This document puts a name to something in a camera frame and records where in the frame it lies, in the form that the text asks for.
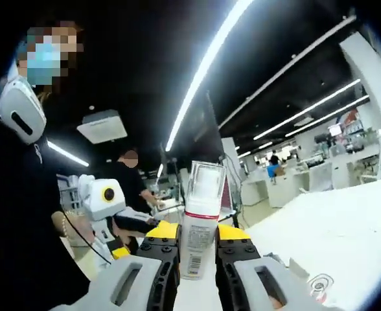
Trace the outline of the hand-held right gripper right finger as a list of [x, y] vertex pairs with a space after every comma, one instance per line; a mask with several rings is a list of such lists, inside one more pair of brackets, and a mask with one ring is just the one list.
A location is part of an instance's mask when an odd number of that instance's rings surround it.
[[262, 257], [243, 230], [216, 230], [216, 287], [223, 310], [319, 310], [305, 284], [284, 265]]

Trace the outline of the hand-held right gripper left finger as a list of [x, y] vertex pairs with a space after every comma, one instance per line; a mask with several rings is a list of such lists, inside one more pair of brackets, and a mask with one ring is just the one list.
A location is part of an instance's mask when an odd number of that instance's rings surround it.
[[179, 286], [181, 226], [161, 222], [135, 255], [101, 272], [80, 300], [81, 310], [172, 310]]

